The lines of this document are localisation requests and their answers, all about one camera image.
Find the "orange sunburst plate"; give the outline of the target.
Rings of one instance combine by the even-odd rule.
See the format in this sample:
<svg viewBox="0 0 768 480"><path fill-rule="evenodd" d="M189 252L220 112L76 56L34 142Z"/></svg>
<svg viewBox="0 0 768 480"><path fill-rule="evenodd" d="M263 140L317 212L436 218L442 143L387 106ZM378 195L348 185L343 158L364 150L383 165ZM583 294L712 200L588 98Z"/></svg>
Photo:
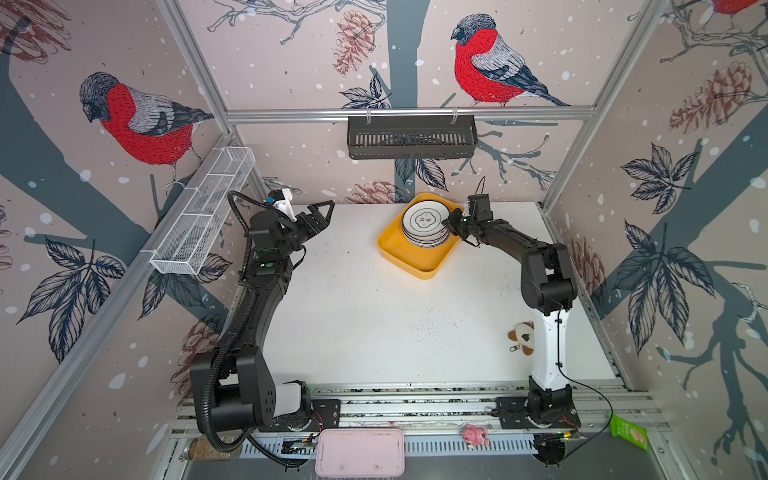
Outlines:
<svg viewBox="0 0 768 480"><path fill-rule="evenodd" d="M447 230L442 230L441 232L437 232L435 235L428 237L419 237L407 231L404 232L404 235L412 245L424 249L437 248L450 238L450 233Z"/></svg>

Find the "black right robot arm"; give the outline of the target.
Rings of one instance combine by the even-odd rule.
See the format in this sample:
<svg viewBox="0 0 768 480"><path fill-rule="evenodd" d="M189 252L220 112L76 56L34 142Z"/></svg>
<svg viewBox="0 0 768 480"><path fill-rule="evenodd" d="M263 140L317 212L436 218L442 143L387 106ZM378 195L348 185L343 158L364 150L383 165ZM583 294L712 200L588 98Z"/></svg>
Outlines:
<svg viewBox="0 0 768 480"><path fill-rule="evenodd" d="M474 237L476 246L495 247L520 263L521 295L536 311L527 415L537 425L559 420L574 408L564 361L567 319L578 288L567 247L538 240L496 219L486 194L469 196L468 211L453 210L443 225L464 242Z"/></svg>

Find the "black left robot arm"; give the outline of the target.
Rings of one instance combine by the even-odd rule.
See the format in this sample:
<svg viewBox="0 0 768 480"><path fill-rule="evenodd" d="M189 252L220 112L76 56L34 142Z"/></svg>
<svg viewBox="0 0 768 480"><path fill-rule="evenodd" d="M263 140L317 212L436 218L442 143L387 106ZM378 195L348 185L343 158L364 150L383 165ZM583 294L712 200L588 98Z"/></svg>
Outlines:
<svg viewBox="0 0 768 480"><path fill-rule="evenodd" d="M306 428L314 420L307 384L277 384L264 357L264 343L306 242L329 227L335 203L292 210L290 190L264 200L231 190L227 202L246 239L238 284L243 296L228 328L210 351L194 356L190 369L197 426L214 450L231 453L272 426Z"/></svg>

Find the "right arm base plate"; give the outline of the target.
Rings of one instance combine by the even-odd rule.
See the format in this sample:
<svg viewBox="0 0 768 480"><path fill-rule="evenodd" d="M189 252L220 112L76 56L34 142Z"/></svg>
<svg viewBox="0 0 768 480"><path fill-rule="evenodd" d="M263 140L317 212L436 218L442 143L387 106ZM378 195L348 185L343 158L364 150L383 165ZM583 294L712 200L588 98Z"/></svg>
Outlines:
<svg viewBox="0 0 768 480"><path fill-rule="evenodd" d="M514 429L573 430L581 421L573 404L560 405L534 400L527 396L503 396L495 399L495 414L501 427Z"/></svg>

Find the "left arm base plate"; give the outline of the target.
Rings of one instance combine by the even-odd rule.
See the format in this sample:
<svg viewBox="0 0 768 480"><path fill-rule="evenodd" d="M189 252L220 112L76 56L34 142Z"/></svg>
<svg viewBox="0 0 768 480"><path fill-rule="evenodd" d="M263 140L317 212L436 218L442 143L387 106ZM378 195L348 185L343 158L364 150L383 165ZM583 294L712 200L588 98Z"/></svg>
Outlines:
<svg viewBox="0 0 768 480"><path fill-rule="evenodd" d="M312 412L309 417L288 420L280 417L271 425L259 428L260 433L320 433L326 429L339 427L341 419L341 401L338 399L321 399L312 401Z"/></svg>

